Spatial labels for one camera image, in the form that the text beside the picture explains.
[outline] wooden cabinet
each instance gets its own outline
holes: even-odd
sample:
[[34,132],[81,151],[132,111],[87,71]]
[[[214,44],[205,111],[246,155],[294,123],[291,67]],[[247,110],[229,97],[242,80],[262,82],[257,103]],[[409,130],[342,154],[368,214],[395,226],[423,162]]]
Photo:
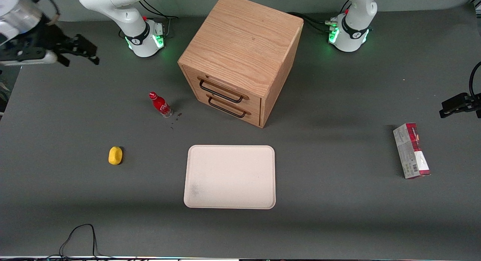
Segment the wooden cabinet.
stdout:
[[264,127],[290,72],[301,18],[247,0],[219,0],[178,64],[197,99]]

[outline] coca-cola bottle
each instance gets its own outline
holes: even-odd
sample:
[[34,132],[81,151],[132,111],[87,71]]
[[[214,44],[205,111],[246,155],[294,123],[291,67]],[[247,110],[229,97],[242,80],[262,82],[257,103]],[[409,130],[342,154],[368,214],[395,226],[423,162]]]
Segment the coca-cola bottle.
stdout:
[[170,108],[170,106],[162,97],[159,97],[155,92],[149,93],[149,97],[152,99],[153,106],[162,114],[163,117],[169,117],[172,115],[172,108]]

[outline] plastic tray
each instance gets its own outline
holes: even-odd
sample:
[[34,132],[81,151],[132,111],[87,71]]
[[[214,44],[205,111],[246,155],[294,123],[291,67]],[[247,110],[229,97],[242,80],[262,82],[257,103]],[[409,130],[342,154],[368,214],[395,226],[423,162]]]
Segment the plastic tray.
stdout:
[[275,205],[275,155],[270,146],[207,146],[189,149],[184,203],[189,208]]

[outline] drawer handle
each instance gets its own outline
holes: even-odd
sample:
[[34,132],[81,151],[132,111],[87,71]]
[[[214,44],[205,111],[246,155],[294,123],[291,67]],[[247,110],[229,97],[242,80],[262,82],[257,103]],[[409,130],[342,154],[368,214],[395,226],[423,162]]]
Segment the drawer handle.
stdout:
[[211,90],[209,88],[206,88],[205,86],[202,86],[202,84],[204,83],[204,80],[201,80],[201,82],[199,83],[199,86],[203,89],[203,90],[206,90],[207,92],[210,92],[216,96],[219,96],[221,98],[223,98],[224,100],[228,100],[228,101],[231,101],[233,103],[240,103],[242,101],[242,99],[244,98],[244,96],[241,96],[238,100],[234,100],[233,98],[230,98],[230,97],[227,97],[227,96],[224,96],[220,93],[217,93],[215,92],[214,90]]
[[229,111],[229,110],[227,110],[227,109],[224,109],[224,108],[222,108],[222,107],[220,107],[220,106],[218,106],[218,105],[215,105],[215,104],[212,103],[211,101],[212,101],[212,97],[209,97],[209,105],[210,105],[210,106],[212,106],[212,107],[214,107],[214,108],[217,108],[217,109],[219,109],[219,110],[221,110],[221,111],[224,111],[224,112],[226,112],[226,113],[228,113],[228,114],[230,114],[230,115],[233,115],[233,116],[235,116],[235,117],[237,117],[237,118],[242,118],[242,117],[244,117],[245,114],[247,113],[246,111],[244,111],[244,112],[242,113],[242,115],[238,115],[238,114],[236,114],[236,113],[234,113],[234,112],[231,112],[231,111]]

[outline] box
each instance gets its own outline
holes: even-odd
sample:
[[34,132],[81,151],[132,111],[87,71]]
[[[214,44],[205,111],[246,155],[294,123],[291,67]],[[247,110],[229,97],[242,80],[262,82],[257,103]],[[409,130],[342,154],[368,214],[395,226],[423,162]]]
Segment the box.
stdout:
[[262,128],[294,62],[303,24],[251,1],[219,0],[178,64],[200,102]]
[[393,131],[406,179],[430,175],[428,163],[419,147],[416,123],[406,123]]

